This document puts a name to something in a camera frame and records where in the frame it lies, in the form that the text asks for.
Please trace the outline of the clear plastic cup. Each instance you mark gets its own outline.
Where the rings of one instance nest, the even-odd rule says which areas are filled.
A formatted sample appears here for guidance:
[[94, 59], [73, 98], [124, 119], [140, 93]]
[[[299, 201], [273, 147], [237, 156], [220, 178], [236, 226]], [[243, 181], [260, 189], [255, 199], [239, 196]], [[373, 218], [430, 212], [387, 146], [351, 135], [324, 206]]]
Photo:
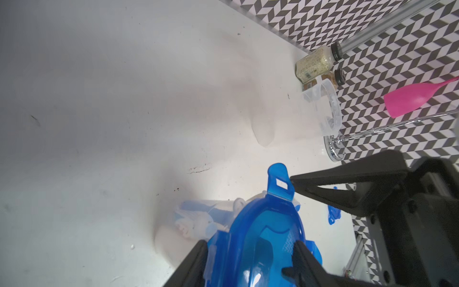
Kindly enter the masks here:
[[218, 231], [228, 232], [248, 204], [235, 200], [186, 200], [166, 217], [154, 238], [155, 251], [176, 268], [199, 240], [209, 241]]
[[303, 139], [337, 136], [342, 125], [337, 89], [326, 78], [286, 99], [262, 104], [251, 119], [259, 145], [273, 147]]

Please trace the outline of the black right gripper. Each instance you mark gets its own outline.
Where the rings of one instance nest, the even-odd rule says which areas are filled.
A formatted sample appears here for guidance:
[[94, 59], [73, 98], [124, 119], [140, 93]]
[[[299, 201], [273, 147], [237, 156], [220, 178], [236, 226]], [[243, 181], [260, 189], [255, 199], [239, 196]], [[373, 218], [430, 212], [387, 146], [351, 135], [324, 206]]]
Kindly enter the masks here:
[[372, 214], [382, 285], [458, 286], [459, 173], [450, 161], [419, 159], [408, 173], [402, 153], [388, 149], [290, 181], [302, 196], [351, 215]]

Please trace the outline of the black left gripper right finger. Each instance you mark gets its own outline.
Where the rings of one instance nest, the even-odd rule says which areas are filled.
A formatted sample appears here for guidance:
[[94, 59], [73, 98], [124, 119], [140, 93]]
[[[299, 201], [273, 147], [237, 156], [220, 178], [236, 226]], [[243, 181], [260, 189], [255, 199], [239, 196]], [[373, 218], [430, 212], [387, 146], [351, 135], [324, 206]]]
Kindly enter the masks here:
[[282, 276], [296, 287], [358, 287], [358, 281], [328, 274], [306, 245], [294, 243], [292, 267], [284, 267]]

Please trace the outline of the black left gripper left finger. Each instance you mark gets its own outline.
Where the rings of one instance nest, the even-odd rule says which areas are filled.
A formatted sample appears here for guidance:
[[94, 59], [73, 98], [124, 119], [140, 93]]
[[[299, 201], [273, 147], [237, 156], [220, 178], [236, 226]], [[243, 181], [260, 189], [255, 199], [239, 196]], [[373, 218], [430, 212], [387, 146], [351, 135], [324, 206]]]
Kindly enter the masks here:
[[164, 287], [204, 287], [204, 271], [208, 259], [208, 243], [200, 240], [163, 285]]

